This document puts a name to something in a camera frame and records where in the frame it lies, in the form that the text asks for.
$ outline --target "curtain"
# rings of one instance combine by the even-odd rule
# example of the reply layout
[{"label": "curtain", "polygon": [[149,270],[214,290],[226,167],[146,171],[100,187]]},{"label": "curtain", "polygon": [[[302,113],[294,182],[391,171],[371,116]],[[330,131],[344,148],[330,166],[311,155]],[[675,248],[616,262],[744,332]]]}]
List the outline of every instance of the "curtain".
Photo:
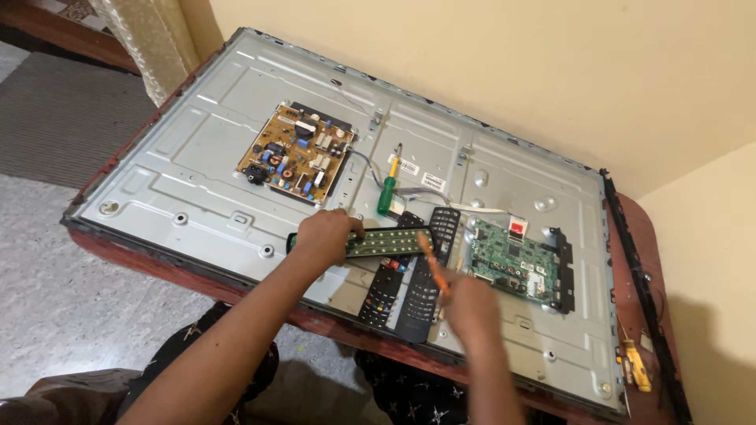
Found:
[{"label": "curtain", "polygon": [[141,71],[155,105],[199,65],[178,0],[90,0]]}]

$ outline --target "brown circuit board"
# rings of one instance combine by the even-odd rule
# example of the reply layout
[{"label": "brown circuit board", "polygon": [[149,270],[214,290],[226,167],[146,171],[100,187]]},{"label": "brown circuit board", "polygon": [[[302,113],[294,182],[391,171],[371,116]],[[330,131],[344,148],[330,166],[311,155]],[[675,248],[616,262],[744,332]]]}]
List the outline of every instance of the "brown circuit board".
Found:
[{"label": "brown circuit board", "polygon": [[280,105],[236,168],[309,203],[323,203],[354,139],[351,125],[305,107]]}]

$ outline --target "power supply board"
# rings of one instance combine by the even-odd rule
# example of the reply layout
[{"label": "power supply board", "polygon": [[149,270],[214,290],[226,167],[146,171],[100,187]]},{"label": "power supply board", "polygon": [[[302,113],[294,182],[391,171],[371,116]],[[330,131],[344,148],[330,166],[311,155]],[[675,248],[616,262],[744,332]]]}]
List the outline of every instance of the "power supply board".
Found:
[{"label": "power supply board", "polygon": [[572,245],[558,228],[557,247],[524,237],[520,227],[509,231],[478,221],[472,240],[469,275],[487,281],[494,289],[549,306],[561,313],[575,310]]},{"label": "power supply board", "polygon": [[[352,232],[346,242],[346,256],[352,258],[421,253],[423,248],[417,243],[418,232],[422,232],[432,244],[431,231],[425,227],[366,229],[363,238]],[[295,245],[296,233],[292,233],[287,240],[287,253]]]},{"label": "power supply board", "polygon": [[323,203],[354,141],[349,123],[301,104],[279,105],[236,168],[307,203]]}]

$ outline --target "red table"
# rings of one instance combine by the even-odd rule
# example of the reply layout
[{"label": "red table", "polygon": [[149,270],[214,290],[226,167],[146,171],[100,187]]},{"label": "red table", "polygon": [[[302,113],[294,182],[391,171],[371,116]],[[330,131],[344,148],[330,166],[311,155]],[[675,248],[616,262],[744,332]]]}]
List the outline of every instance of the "red table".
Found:
[{"label": "red table", "polygon": [[[623,195],[619,195],[619,197],[622,202],[627,223],[630,226],[630,232],[634,237],[637,251],[643,262],[643,268],[653,276],[653,280],[649,286],[652,288],[652,292],[655,295],[655,303],[658,306],[657,308],[666,306],[667,300],[665,295],[664,278],[662,277],[662,267],[659,260],[656,236],[654,234],[651,220],[635,201]],[[639,342],[640,330],[646,325],[643,320],[643,312],[638,303],[636,290],[633,287],[634,284],[630,275],[630,270],[627,268],[627,261],[625,260],[617,230],[611,217],[611,214],[609,214],[610,250],[612,253],[614,270],[614,294],[617,310],[627,332],[636,340],[636,342]],[[195,290],[199,293],[211,296],[212,298],[234,304],[245,294],[244,290],[228,287],[217,281],[192,274],[182,268],[159,262],[143,253],[129,250],[125,247],[109,242],[108,240],[100,239],[82,231],[70,228],[69,234],[74,242],[80,247],[102,259],[123,265],[124,267],[133,270],[141,271],[148,275],[153,275],[156,278],[161,278],[188,289]],[[430,371],[461,383],[468,382],[465,369],[462,367],[444,365],[439,361],[415,351],[399,340],[378,337],[373,333],[357,329],[353,324],[347,321],[330,317],[322,312],[297,307],[291,311],[288,323],[325,337],[329,337],[341,343],[375,352],[384,355],[385,357],[401,361],[407,365]],[[677,350],[674,345],[669,314],[666,314],[663,317],[660,326],[667,335],[669,346],[674,356],[675,364],[677,365]],[[652,379],[653,377],[658,377],[659,369],[656,357],[645,349],[639,349],[638,351],[643,357],[644,364],[652,376]],[[670,413],[671,409],[659,407],[659,405],[664,406],[664,403],[660,402],[660,392],[662,390],[661,384],[662,383],[659,379],[653,380],[651,392],[639,392],[635,386],[627,387],[627,397],[630,402],[632,419],[627,420],[626,423],[654,423],[662,425],[674,423],[674,419]],[[604,423],[600,418],[591,416],[574,405],[555,400],[550,394],[545,392],[520,390],[519,397],[522,404],[563,417],[569,423]]]}]

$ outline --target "patterned pants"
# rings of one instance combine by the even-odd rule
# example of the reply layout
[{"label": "patterned pants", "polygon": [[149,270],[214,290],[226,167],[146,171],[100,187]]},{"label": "patterned pants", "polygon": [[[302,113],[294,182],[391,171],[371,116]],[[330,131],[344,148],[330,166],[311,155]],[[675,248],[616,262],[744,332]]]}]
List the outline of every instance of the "patterned pants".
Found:
[{"label": "patterned pants", "polygon": [[[119,417],[174,359],[210,329],[229,308],[223,302],[217,302],[200,320],[184,327],[168,338],[152,357],[150,363],[147,364],[141,377],[129,382],[130,392],[121,404]],[[373,387],[376,404],[389,415],[393,423],[397,425],[409,423],[461,425],[469,423],[466,387],[438,375],[363,350],[357,351],[355,361],[357,366],[362,369],[367,382]],[[262,359],[252,382],[249,383],[244,394],[224,420],[224,425],[246,423],[244,405],[268,388],[273,382],[273,376],[277,369],[278,348],[275,343],[272,343],[268,355]]]}]

